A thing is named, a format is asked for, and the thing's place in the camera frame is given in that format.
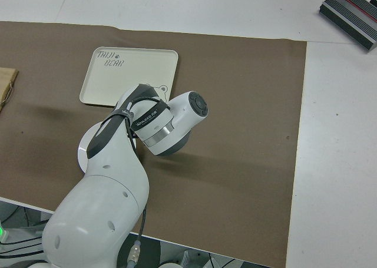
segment brown paper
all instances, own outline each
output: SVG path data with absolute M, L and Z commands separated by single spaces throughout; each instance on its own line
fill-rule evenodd
M 10 22 L 0 39 L 0 66 L 22 71 L 0 113 L 0 196 L 55 210 L 82 178 L 78 143 L 110 112 L 79 101 L 97 47 L 173 49 L 172 97 L 199 92 L 209 116 L 175 155 L 139 147 L 144 234 L 285 266 L 305 42 Z

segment white tray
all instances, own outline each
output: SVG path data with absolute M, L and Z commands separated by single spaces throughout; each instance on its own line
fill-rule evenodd
M 80 92 L 85 104 L 115 106 L 136 84 L 149 84 L 169 100 L 178 54 L 173 50 L 99 47 L 92 55 Z

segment white robotic arm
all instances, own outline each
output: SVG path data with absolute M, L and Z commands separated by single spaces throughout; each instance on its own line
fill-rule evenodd
M 196 92 L 168 105 L 148 85 L 127 91 L 87 147 L 87 170 L 47 223 L 42 245 L 49 263 L 32 268 L 115 268 L 119 249 L 148 199 L 148 178 L 131 132 L 155 155 L 169 155 L 187 142 L 208 114 Z

